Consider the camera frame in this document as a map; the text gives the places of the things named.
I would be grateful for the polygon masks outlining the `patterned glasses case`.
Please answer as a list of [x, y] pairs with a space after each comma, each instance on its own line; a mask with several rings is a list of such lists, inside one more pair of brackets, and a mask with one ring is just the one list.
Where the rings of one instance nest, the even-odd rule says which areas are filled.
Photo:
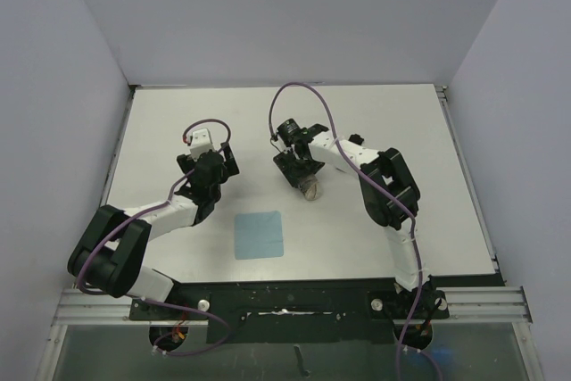
[[306, 201], [315, 201], [321, 196], [320, 184], [315, 176], [308, 176], [302, 179], [298, 189]]

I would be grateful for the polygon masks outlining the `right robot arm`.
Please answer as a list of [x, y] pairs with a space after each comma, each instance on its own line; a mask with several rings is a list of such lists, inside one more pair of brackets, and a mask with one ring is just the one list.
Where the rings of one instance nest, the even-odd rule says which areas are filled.
[[319, 197], [317, 173], [326, 165], [353, 175], [359, 180], [367, 215], [387, 233], [393, 257], [393, 276], [404, 288], [397, 295], [400, 312], [418, 317], [429, 306], [426, 291], [418, 286], [428, 280], [415, 239], [406, 237], [401, 228], [418, 214], [420, 190], [401, 153], [368, 149], [359, 135], [335, 137], [321, 124], [301, 128], [293, 119], [283, 122], [270, 134], [270, 143], [278, 149], [273, 157], [289, 185], [311, 201]]

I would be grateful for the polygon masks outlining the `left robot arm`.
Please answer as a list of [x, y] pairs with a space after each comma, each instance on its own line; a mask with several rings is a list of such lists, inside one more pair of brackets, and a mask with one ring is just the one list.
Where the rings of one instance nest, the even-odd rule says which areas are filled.
[[147, 245], [207, 219], [221, 198], [221, 185], [239, 169], [228, 143], [196, 159], [181, 154], [177, 162], [184, 173], [182, 185], [175, 185], [165, 202], [132, 209], [107, 204], [96, 210], [67, 263], [78, 287], [150, 300], [150, 309], [161, 319], [178, 315], [182, 298], [173, 291], [177, 282], [143, 265]]

